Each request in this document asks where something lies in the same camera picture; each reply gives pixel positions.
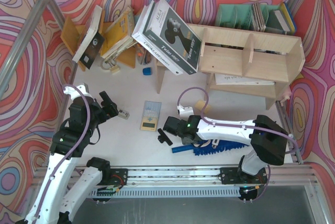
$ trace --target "book spine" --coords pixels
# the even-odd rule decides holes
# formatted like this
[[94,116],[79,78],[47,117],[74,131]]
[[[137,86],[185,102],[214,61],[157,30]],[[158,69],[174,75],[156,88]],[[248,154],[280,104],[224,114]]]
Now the book spine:
[[151,43],[164,52],[175,64],[177,64],[182,70],[188,75],[196,73],[196,70],[189,65],[181,56],[179,56],[167,43],[163,42],[151,29],[147,30],[144,35],[148,38]]
[[138,41],[146,50],[148,50],[155,58],[158,59],[165,67],[167,67],[173,74],[181,75],[183,70],[171,62],[163,52],[157,49],[152,43],[141,33],[136,33],[133,38]]

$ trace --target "pink object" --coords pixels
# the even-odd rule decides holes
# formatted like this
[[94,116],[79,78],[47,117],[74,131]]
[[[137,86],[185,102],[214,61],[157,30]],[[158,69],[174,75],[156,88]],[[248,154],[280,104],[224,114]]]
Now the pink object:
[[286,100],[289,100],[289,98],[291,97],[292,95],[292,92],[291,92],[291,89],[290,87],[286,88],[286,90],[283,92],[283,95],[282,95],[282,100],[281,100],[281,105],[284,106],[284,102]]

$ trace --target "calculator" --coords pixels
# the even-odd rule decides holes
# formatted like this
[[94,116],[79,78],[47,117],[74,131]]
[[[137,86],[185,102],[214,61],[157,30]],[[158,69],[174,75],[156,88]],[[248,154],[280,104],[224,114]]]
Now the calculator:
[[145,101],[140,129],[143,131],[156,131],[161,102]]

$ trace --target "red wire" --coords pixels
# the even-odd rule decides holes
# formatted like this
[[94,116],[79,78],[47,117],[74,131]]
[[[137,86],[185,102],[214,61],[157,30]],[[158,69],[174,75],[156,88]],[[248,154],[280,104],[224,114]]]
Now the red wire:
[[124,181],[123,181],[123,179],[120,176],[118,176],[116,174],[113,174],[112,177],[117,177],[121,181],[121,185],[122,186],[124,185]]

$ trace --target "photo on book cover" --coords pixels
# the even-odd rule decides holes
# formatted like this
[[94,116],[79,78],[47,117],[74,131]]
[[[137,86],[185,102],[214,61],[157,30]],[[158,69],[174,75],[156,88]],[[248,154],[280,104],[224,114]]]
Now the photo on book cover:
[[171,8],[167,11],[166,18],[161,30],[160,37],[169,43],[180,56],[191,66],[197,68],[198,58],[191,57],[199,55],[201,41],[194,36],[190,29],[180,20]]

